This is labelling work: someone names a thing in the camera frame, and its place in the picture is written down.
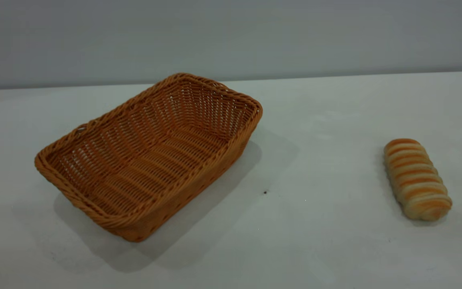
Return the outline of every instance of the basket rim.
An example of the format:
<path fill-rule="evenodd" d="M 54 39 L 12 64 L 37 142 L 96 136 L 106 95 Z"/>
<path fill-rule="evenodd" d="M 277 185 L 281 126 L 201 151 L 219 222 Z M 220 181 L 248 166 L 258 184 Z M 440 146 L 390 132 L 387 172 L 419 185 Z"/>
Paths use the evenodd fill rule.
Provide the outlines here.
<path fill-rule="evenodd" d="M 220 148 L 220 150 L 218 150 L 218 152 L 215 155 L 213 155 L 213 157 L 210 157 L 209 159 L 201 163 L 198 167 L 191 170 L 189 174 L 184 178 L 178 179 L 173 183 L 169 184 L 169 186 L 165 188 L 163 192 L 169 190 L 182 190 L 185 187 L 185 185 L 188 185 L 191 179 L 194 176 L 198 175 L 203 170 L 203 168 L 208 166 L 208 164 L 220 160 L 225 155 L 226 151 L 229 150 L 229 148 L 240 137 L 242 137 L 244 134 L 252 133 L 252 130 L 254 130 L 255 126 L 257 125 L 263 114 L 263 108 L 257 100 L 253 99 L 248 95 L 235 92 L 234 90 L 229 89 L 227 86 L 221 84 L 220 82 L 192 75 L 190 73 L 176 73 L 147 88 L 146 90 L 130 98 L 123 104 L 117 106 L 110 112 L 103 114 L 101 117 L 95 118 L 89 121 L 88 123 L 81 124 L 67 135 L 64 135 L 60 139 L 57 139 L 57 141 L 51 143 L 49 146 L 46 146 L 35 156 L 35 167 L 44 177 L 46 177 L 48 181 L 53 183 L 53 185 L 55 185 L 66 196 L 66 198 L 68 198 L 73 203 L 75 207 L 83 210 L 85 214 L 87 214 L 99 225 L 108 229 L 122 228 L 133 225 L 135 221 L 139 220 L 146 214 L 154 212 L 154 210 L 160 208 L 164 203 L 169 201 L 176 194 L 172 194 L 171 197 L 161 198 L 159 199 L 159 201 L 156 201 L 152 205 L 149 205 L 148 203 L 137 205 L 136 208 L 125 214 L 108 214 L 98 205 L 95 205 L 81 192 L 79 192 L 79 190 L 77 190 L 77 188 L 75 188 L 74 185 L 72 185 L 68 180 L 66 180 L 66 178 L 62 174 L 60 174 L 60 172 L 53 168 L 53 166 L 51 166 L 48 163 L 47 157 L 52 153 L 57 152 L 58 150 L 61 150 L 67 146 L 72 145 L 73 143 L 76 143 L 77 141 L 80 141 L 89 132 L 103 127 L 103 125 L 107 123 L 107 121 L 112 121 L 113 119 L 121 116 L 122 113 L 126 113 L 127 111 L 132 110 L 134 106 L 139 102 L 142 102 L 143 106 L 150 104 L 156 99 L 156 97 L 153 96 L 158 90 L 161 90 L 171 85 L 175 85 L 178 82 L 187 79 L 202 85 L 206 89 L 213 90 L 218 93 L 223 93 L 236 99 L 240 99 L 246 104 L 255 107 L 255 110 L 253 111 L 251 117 L 249 117 L 249 119 L 246 121 L 245 125 L 242 126 L 238 130 L 236 135 L 230 141 L 228 141 L 226 145 Z"/>

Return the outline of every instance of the wicker basket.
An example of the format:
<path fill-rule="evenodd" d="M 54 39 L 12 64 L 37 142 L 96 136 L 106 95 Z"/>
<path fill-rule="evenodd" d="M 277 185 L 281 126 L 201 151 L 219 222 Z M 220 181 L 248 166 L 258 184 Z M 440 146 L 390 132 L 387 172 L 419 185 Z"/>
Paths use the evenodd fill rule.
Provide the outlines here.
<path fill-rule="evenodd" d="M 236 161 L 261 116 L 253 98 L 179 73 L 50 144 L 35 166 L 98 225 L 139 242 Z"/>

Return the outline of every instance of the golden crust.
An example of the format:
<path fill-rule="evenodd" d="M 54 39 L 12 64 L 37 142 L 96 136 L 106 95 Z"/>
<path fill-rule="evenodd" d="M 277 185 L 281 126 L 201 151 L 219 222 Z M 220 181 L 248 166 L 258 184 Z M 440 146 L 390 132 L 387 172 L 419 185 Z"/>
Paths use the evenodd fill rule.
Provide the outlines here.
<path fill-rule="evenodd" d="M 445 216 L 452 200 L 425 148 L 413 139 L 394 139 L 384 152 L 394 194 L 403 205 L 404 214 L 425 221 Z"/>

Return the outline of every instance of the table surface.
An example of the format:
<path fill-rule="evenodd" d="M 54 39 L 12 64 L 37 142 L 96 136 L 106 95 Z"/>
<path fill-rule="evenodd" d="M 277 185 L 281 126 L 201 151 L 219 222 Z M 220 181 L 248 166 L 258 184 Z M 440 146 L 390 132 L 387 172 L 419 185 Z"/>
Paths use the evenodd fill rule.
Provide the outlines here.
<path fill-rule="evenodd" d="M 92 223 L 33 159 L 149 85 L 0 90 L 0 287 L 462 288 L 462 73 L 225 84 L 263 105 L 251 141 L 141 243 Z M 400 137 L 449 189 L 436 223 L 392 196 L 382 151 Z"/>

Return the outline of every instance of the gray wall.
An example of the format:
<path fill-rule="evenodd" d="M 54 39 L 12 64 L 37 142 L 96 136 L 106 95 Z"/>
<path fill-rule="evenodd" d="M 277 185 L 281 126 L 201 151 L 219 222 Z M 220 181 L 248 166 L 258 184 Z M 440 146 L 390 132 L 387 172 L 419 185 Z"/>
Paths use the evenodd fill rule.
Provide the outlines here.
<path fill-rule="evenodd" d="M 0 0 L 0 88 L 462 70 L 462 0 Z"/>

